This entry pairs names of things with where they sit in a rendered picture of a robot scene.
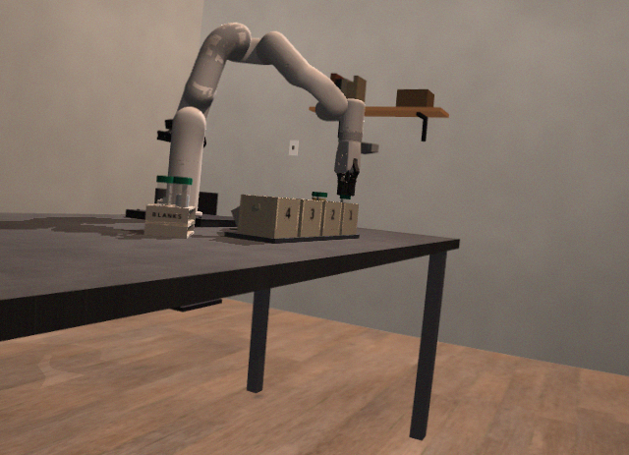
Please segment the peach tube rack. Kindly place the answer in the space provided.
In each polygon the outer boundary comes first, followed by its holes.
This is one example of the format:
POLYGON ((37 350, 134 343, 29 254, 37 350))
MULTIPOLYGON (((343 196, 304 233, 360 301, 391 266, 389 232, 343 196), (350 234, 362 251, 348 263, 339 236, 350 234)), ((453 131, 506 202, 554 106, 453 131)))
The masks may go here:
POLYGON ((147 204, 144 234, 150 236, 189 238, 195 231, 196 207, 147 204), (191 223, 189 223, 191 222, 191 223), (193 232, 193 233, 192 233, 193 232))

